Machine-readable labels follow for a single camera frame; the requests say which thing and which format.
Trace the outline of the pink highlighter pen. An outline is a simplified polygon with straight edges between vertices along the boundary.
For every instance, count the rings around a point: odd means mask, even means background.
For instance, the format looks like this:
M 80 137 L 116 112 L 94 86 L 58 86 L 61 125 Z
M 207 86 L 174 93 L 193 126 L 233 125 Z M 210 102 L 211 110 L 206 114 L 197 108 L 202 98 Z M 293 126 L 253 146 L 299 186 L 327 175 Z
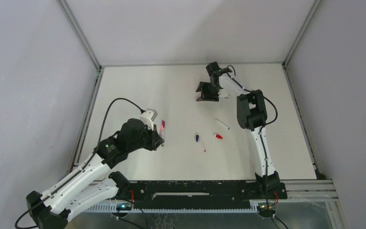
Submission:
M 161 138 L 164 138 L 164 129 L 165 129 L 165 121 L 162 120 L 161 128 L 160 128 L 160 131 L 159 131 L 159 135 L 160 135 Z

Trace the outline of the white pen blue end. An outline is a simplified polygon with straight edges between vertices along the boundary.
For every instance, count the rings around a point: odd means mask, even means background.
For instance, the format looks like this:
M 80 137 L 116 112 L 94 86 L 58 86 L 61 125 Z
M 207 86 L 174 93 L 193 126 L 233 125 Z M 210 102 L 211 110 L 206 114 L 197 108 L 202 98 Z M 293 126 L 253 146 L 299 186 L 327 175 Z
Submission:
M 216 122 L 217 123 L 219 123 L 221 126 L 223 126 L 225 129 L 230 129 L 230 127 L 227 125 L 227 124 L 225 124 L 224 122 L 222 122 L 221 120 L 219 120 L 219 119 L 215 119 L 216 120 Z

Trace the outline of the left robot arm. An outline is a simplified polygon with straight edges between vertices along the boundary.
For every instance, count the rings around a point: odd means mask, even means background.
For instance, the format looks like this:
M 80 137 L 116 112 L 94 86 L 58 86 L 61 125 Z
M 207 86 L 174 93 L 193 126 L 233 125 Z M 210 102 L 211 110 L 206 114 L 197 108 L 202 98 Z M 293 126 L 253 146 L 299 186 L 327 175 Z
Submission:
M 28 213 L 39 229 L 63 229 L 77 215 L 97 203 L 117 197 L 126 199 L 129 180 L 112 169 L 139 149 L 155 151 L 164 143 L 156 126 L 129 119 L 119 131 L 95 147 L 74 171 L 51 188 L 26 197 Z

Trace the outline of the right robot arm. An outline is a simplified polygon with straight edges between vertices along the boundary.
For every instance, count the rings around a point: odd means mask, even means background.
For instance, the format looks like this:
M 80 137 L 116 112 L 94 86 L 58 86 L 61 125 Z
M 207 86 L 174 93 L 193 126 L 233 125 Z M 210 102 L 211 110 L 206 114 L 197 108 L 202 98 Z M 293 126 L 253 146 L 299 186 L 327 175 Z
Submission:
M 235 78 L 232 65 L 221 68 L 217 62 L 206 66 L 209 81 L 199 82 L 196 92 L 198 102 L 218 102 L 220 98 L 236 97 L 236 119 L 245 130 L 255 157 L 256 192 L 261 198 L 270 198 L 280 184 L 280 178 L 272 162 L 266 137 L 268 114 L 266 98 L 261 90 L 250 90 Z

